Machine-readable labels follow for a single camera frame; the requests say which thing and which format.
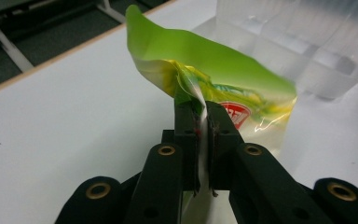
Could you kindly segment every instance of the metal leg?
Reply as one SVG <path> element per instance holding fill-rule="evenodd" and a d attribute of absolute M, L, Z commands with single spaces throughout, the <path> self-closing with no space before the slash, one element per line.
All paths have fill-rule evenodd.
<path fill-rule="evenodd" d="M 109 0 L 101 0 L 100 3 L 97 4 L 97 8 L 100 9 L 106 15 L 115 19 L 116 21 L 119 21 L 121 23 L 126 22 L 126 18 L 123 15 L 110 7 Z"/>
<path fill-rule="evenodd" d="M 2 48 L 5 50 L 7 55 L 11 58 L 11 60 L 20 68 L 22 72 L 25 72 L 34 66 L 28 61 L 27 58 L 21 53 L 17 47 L 11 43 L 9 39 L 5 36 L 5 34 L 0 29 L 0 41 L 2 43 Z"/>

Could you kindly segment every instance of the red logo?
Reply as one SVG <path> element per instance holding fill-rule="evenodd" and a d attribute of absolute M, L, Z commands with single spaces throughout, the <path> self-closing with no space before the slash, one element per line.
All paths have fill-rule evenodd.
<path fill-rule="evenodd" d="M 251 116 L 251 110 L 244 105 L 232 102 L 223 102 L 220 105 L 226 109 L 236 129 L 239 129 L 243 122 Z"/>

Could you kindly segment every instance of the dark floor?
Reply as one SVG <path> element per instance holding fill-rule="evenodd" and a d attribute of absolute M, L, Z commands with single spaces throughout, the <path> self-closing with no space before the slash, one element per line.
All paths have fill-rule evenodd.
<path fill-rule="evenodd" d="M 124 14 L 127 6 L 131 4 L 138 5 L 145 12 L 162 2 L 161 0 L 111 0 L 111 6 Z M 102 13 L 93 4 L 71 6 L 70 9 L 54 13 L 52 17 L 48 17 L 48 20 L 34 19 L 32 22 L 26 18 L 25 21 L 9 20 L 7 22 L 6 20 L 0 23 L 7 37 L 34 66 L 118 25 L 120 25 L 118 21 Z M 0 83 L 18 74 L 21 74 L 21 70 L 0 47 Z"/>

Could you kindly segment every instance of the green and yellow packaging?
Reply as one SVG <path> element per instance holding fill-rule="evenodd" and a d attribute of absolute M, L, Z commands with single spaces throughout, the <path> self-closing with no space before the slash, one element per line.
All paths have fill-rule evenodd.
<path fill-rule="evenodd" d="M 256 60 L 184 30 L 162 28 L 127 10 L 128 49 L 139 72 L 181 103 L 177 88 L 200 103 L 223 105 L 245 142 L 279 152 L 296 89 Z"/>

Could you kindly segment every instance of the green plastic bag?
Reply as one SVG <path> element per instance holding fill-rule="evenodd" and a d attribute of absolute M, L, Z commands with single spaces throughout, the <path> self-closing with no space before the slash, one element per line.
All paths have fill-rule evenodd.
<path fill-rule="evenodd" d="M 128 49 L 139 72 L 175 98 L 223 105 L 245 142 L 278 155 L 296 89 L 256 60 L 184 30 L 162 28 L 127 9 Z"/>

